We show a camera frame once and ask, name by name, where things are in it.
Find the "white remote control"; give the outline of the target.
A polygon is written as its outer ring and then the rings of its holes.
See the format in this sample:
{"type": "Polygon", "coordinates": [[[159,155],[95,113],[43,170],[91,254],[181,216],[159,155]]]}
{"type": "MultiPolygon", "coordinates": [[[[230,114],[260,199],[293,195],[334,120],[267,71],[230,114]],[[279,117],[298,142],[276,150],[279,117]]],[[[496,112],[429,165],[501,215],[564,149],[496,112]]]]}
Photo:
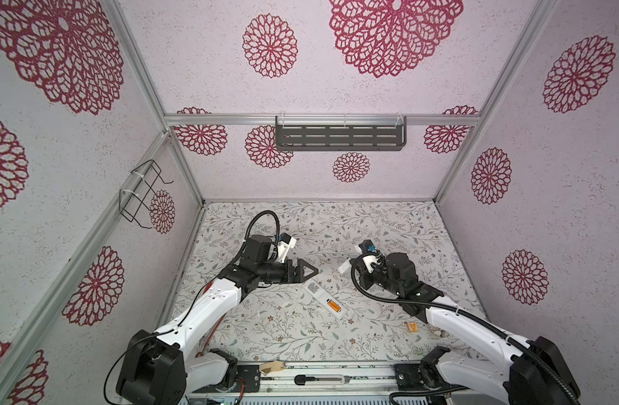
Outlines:
{"type": "Polygon", "coordinates": [[[312,296],[312,298],[323,307],[329,314],[331,314],[336,319],[342,319],[345,313],[344,307],[341,303],[339,303],[327,290],[325,290],[321,285],[316,283],[315,281],[307,281],[303,284],[304,289],[312,296]],[[328,300],[334,300],[341,307],[341,312],[334,312],[327,304],[328,300]]]}

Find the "orange battery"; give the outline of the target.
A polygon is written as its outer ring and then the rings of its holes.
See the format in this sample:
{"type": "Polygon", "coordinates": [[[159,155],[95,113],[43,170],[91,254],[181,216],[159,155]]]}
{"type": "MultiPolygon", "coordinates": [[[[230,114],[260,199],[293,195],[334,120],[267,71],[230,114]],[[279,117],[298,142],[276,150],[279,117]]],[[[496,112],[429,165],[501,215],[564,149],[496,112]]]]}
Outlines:
{"type": "Polygon", "coordinates": [[[338,305],[338,303],[336,303],[334,300],[328,300],[327,304],[336,313],[340,313],[342,310],[340,305],[338,305]]]}

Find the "white battery cover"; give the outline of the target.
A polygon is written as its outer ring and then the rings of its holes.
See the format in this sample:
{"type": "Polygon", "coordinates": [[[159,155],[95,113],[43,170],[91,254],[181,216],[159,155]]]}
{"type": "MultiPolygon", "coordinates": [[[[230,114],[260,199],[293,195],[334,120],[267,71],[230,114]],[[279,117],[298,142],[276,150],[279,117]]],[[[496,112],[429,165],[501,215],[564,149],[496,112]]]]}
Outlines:
{"type": "Polygon", "coordinates": [[[343,264],[338,267],[338,273],[346,274],[349,273],[352,269],[352,263],[350,260],[346,260],[343,264]]]}

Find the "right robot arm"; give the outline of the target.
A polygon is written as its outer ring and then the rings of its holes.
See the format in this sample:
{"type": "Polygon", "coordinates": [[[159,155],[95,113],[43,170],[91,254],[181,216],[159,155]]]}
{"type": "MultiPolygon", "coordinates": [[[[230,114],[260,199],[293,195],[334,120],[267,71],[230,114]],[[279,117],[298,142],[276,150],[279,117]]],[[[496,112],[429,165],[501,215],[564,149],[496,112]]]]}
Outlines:
{"type": "Polygon", "coordinates": [[[443,346],[415,366],[398,366],[393,398],[442,397],[472,390],[504,404],[577,404],[581,391],[559,348],[545,337],[527,339],[463,310],[445,293],[419,280],[405,253],[372,249],[352,262],[355,287],[371,300],[399,305],[411,317],[461,339],[484,356],[443,346]]]}

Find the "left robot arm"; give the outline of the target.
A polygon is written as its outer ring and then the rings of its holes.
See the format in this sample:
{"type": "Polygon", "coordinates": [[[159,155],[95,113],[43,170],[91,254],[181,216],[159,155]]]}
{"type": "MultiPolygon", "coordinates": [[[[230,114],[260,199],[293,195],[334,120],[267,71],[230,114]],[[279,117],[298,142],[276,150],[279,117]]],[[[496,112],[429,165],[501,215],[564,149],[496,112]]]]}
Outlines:
{"type": "Polygon", "coordinates": [[[131,404],[177,404],[203,388],[245,386],[234,356],[221,349],[202,354],[197,346],[260,284],[303,284],[318,275],[318,268],[303,259],[272,258],[276,248],[293,246],[289,235],[279,241],[260,235],[246,239],[237,258],[186,310],[155,331],[140,330],[131,338],[115,363],[120,369],[115,393],[131,404]]]}

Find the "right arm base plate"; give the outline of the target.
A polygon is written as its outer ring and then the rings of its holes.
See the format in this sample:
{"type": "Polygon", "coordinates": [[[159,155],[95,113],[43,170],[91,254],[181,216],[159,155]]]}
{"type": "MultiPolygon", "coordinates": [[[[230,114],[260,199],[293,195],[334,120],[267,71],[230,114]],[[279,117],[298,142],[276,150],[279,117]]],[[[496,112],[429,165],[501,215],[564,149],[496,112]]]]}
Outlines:
{"type": "Polygon", "coordinates": [[[432,364],[395,364],[394,372],[401,391],[435,391],[442,387],[439,372],[432,364]]]}

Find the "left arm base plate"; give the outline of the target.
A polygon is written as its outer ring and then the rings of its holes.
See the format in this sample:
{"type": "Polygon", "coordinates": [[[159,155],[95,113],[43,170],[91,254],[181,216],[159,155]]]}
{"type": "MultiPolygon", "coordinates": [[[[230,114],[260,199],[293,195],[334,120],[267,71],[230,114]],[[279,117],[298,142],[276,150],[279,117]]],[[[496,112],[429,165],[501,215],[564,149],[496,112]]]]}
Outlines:
{"type": "Polygon", "coordinates": [[[233,364],[225,376],[228,393],[258,393],[261,388],[262,373],[258,364],[233,364]]]}

